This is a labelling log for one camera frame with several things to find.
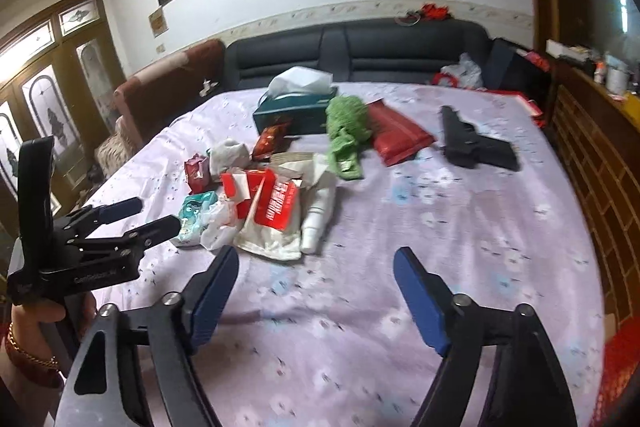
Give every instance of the floral tablecloth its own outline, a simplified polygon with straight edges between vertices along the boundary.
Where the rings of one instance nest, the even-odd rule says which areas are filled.
[[[440,363],[412,322],[392,273],[411,247],[454,293],[480,305],[532,304],[556,348],[578,423],[590,419],[602,370],[602,292],[597,263],[569,181],[542,133],[511,98],[431,86],[340,84],[342,94],[391,107],[442,137],[440,106],[452,105],[483,134],[517,145],[522,171],[448,164],[436,148],[385,168],[362,154],[365,178],[340,182],[335,216],[317,256],[290,266],[241,253],[238,282],[194,367],[225,426],[408,426]],[[156,136],[90,200],[133,196],[141,214],[102,227],[121,234],[177,214],[188,193],[182,163],[231,136],[251,148],[252,112],[264,90],[220,94]],[[326,152],[326,136],[291,150]],[[212,255],[164,243],[148,251],[140,278],[96,292],[98,305],[152,304],[179,291]],[[478,421],[494,352],[483,351],[463,425]],[[143,353],[156,426],[168,425]]]

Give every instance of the tissue box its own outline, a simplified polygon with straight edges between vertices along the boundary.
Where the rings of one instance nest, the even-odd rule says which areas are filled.
[[[290,122],[288,136],[326,133],[326,108],[338,94],[332,87],[331,94],[290,93],[275,99],[265,99],[254,112],[254,122],[260,134],[265,127]]]

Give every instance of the metal screw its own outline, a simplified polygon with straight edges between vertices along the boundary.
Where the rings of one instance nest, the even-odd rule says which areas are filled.
[[[518,306],[518,313],[520,315],[524,315],[525,317],[533,317],[536,312],[530,304],[520,304]]]
[[[108,317],[117,310],[118,307],[115,304],[105,304],[102,308],[100,308],[100,311],[98,311],[98,313],[100,314],[100,317]]]
[[[169,292],[164,297],[162,297],[162,304],[165,306],[171,306],[180,301],[182,296],[178,292]]]
[[[465,295],[463,293],[456,293],[455,295],[453,295],[453,304],[455,304],[456,306],[470,306],[471,302],[471,297],[469,297],[469,295]]]

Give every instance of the brown sofa armrest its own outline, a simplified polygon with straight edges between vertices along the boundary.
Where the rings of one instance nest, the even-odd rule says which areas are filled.
[[[197,105],[204,80],[222,81],[225,45],[209,39],[143,68],[116,89],[116,107],[135,147],[144,147]]]

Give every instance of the green fuzzy cloth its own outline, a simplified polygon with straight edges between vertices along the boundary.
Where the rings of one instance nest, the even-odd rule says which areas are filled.
[[[367,106],[357,96],[337,96],[326,108],[329,165],[343,180],[362,179],[358,149],[371,136],[368,121]]]

